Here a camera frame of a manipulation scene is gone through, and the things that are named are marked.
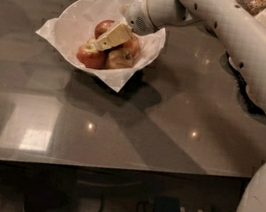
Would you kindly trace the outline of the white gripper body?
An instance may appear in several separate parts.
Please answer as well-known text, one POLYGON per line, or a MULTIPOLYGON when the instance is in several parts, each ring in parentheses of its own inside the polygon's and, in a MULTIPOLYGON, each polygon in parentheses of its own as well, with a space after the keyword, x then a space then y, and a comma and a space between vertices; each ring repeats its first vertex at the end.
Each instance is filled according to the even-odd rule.
POLYGON ((158 31, 148 11, 149 0, 133 0, 124 6, 123 16, 136 35, 150 35, 158 31))

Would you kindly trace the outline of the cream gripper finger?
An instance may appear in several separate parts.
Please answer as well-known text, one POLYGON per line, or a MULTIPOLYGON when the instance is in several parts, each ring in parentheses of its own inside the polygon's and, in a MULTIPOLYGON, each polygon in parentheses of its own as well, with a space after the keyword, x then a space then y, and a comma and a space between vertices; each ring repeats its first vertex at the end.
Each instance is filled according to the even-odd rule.
POLYGON ((95 47, 98 51, 106 51, 124 44, 133 36, 130 26, 125 23, 115 22, 107 32, 95 38, 95 47))

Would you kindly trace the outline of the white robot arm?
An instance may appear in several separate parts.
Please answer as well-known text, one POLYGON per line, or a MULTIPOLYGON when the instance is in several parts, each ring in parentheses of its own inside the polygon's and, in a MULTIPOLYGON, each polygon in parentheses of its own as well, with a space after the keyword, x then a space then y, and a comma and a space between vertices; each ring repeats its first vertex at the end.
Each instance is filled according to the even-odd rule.
MULTIPOLYGON (((131 33, 146 35, 168 26, 202 21, 240 68, 252 100, 266 116, 266 28, 235 0, 134 0, 124 7, 128 23, 102 34, 99 50, 119 46, 131 33)), ((266 163, 247 185, 236 212, 266 212, 266 163)))

